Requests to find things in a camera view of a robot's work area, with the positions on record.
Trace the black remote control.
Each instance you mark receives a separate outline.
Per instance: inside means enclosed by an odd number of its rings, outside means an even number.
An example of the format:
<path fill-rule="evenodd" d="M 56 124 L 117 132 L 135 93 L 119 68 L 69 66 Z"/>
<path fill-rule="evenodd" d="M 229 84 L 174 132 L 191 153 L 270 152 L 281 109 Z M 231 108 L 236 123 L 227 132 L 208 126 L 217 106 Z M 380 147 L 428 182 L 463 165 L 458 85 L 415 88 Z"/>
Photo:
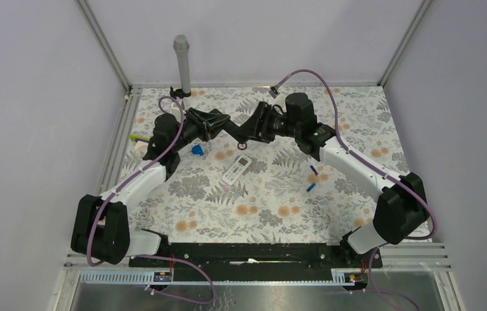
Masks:
<path fill-rule="evenodd" d="M 222 129 L 232 138 L 234 138 L 238 143 L 245 142 L 244 138 L 241 135 L 240 127 L 236 125 L 233 121 L 226 121 L 222 125 Z"/>

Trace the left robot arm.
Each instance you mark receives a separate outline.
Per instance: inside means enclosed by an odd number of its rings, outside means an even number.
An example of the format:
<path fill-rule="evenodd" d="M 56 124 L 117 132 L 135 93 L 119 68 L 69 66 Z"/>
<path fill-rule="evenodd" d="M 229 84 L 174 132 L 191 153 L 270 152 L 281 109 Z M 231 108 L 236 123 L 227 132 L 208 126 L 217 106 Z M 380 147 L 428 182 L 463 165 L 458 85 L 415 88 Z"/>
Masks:
<path fill-rule="evenodd" d="M 176 118 L 164 113 L 156 117 L 143 162 L 127 178 L 102 192 L 80 199 L 71 238 L 71 249 L 85 255 L 90 266 L 118 264 L 125 257 L 144 255 L 153 266 L 169 259 L 169 249 L 158 233 L 131 229 L 128 215 L 156 187 L 176 171 L 179 150 L 194 140 L 210 141 L 230 121 L 228 114 L 188 109 Z"/>

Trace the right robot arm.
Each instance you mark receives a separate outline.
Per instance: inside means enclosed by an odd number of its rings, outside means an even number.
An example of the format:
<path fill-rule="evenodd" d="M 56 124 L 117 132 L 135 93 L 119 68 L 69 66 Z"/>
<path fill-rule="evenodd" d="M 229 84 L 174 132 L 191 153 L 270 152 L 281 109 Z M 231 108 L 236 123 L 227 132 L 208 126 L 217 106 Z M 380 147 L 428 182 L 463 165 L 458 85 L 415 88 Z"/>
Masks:
<path fill-rule="evenodd" d="M 431 218 L 422 180 L 416 174 L 401 175 L 350 148 L 336 129 L 318 122 L 313 102 L 305 93 L 288 95 L 282 113 L 260 102 L 243 125 L 225 129 L 241 144 L 291 137 L 304 154 L 334 167 L 374 200 L 374 219 L 342 239 L 345 245 L 340 258 L 345 265 L 358 266 L 371 249 L 400 243 Z"/>

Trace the white AC remote control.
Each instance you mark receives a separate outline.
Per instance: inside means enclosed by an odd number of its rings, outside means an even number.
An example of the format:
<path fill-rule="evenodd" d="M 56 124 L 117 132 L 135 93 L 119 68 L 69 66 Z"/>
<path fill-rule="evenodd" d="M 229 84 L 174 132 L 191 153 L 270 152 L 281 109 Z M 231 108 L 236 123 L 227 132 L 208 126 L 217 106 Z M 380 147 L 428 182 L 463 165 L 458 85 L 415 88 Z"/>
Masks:
<path fill-rule="evenodd" d="M 227 185 L 233 185 L 250 166 L 252 160 L 245 155 L 239 156 L 232 166 L 222 176 L 222 181 Z"/>

